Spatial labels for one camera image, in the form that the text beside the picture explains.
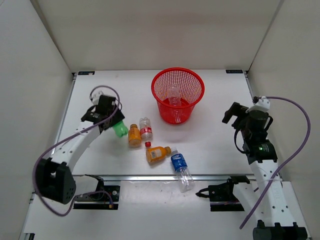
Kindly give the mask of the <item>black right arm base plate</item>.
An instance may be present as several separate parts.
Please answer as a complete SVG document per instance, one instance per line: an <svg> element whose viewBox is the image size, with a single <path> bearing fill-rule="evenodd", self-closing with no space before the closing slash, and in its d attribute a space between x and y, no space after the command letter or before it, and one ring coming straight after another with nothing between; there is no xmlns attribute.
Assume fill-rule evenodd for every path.
<svg viewBox="0 0 320 240"><path fill-rule="evenodd" d="M211 212L244 212L240 201L233 194L234 186L250 183L245 175L230 176L225 183L209 185L195 193L199 198L209 199Z"/></svg>

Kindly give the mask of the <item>clear bottle white cap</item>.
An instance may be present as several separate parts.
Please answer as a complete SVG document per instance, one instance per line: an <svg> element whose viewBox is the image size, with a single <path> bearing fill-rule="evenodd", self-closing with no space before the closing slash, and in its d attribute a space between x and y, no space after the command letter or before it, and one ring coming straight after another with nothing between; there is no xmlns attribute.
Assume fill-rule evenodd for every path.
<svg viewBox="0 0 320 240"><path fill-rule="evenodd" d="M178 84L170 84L166 88L167 97L171 106L180 107L182 105L180 87Z"/></svg>

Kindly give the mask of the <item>green plastic soda bottle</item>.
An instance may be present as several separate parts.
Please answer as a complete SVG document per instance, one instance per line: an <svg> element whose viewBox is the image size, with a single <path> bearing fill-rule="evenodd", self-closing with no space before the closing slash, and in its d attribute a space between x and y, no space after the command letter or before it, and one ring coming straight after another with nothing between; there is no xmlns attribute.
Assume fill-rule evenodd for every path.
<svg viewBox="0 0 320 240"><path fill-rule="evenodd" d="M122 138L122 137L126 136L129 132L127 126L124 124L124 122L122 120L119 121L118 123L116 123L115 125L113 125L112 129L114 130L114 132L118 138Z"/></svg>

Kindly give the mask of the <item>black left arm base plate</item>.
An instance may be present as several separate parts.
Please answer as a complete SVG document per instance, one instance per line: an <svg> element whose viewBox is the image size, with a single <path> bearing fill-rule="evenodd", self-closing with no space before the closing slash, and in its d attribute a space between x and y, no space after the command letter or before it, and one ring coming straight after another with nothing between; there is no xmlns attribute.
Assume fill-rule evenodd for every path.
<svg viewBox="0 0 320 240"><path fill-rule="evenodd" d="M104 190L106 193L82 195L75 198L73 209L75 210L118 210L120 200L120 185L112 183L99 183L97 191Z"/></svg>

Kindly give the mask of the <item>clear bottle blue label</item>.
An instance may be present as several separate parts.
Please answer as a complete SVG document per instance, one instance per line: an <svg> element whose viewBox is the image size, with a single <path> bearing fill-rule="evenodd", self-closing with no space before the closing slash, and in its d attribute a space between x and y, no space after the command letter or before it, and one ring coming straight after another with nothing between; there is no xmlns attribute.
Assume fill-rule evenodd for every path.
<svg viewBox="0 0 320 240"><path fill-rule="evenodd" d="M180 191L185 193L195 187L194 179L189 171L184 156L175 148L171 148L170 160L178 179Z"/></svg>

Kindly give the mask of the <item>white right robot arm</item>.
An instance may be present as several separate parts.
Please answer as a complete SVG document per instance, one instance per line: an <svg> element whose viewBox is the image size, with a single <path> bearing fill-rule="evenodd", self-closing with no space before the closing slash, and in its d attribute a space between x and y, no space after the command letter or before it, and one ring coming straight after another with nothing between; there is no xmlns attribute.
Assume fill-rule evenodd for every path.
<svg viewBox="0 0 320 240"><path fill-rule="evenodd" d="M249 181L232 182L225 186L224 193L230 200L238 199L246 211L242 228L251 217L256 220L253 239L306 240L306 228L298 225L286 201L276 150L268 140L268 129L273 122L269 108L270 101L263 97L252 107L234 102L224 113L225 124L236 117L232 127L243 139L240 153L246 155L258 187L254 190Z"/></svg>

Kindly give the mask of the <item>orange juice bottle upright-lying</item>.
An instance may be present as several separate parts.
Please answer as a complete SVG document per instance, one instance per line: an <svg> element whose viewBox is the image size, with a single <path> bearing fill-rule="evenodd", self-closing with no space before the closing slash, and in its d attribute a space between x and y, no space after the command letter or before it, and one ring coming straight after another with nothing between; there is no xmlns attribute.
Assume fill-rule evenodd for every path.
<svg viewBox="0 0 320 240"><path fill-rule="evenodd" d="M141 145L142 139L138 126L131 124L128 131L128 144L131 148L137 148Z"/></svg>

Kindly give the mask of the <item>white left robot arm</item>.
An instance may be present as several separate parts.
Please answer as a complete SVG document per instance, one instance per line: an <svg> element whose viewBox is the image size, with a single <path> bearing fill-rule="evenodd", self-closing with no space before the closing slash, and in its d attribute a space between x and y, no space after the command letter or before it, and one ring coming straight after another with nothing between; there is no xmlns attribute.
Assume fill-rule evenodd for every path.
<svg viewBox="0 0 320 240"><path fill-rule="evenodd" d="M35 168L35 183L43 197L64 205L74 196L86 193L93 200L103 198L105 188L100 177L85 174L74 179L72 172L96 138L109 128L123 124L125 116L116 107L114 96L100 95L81 118L75 130L77 136L67 140L49 158L39 161Z"/></svg>

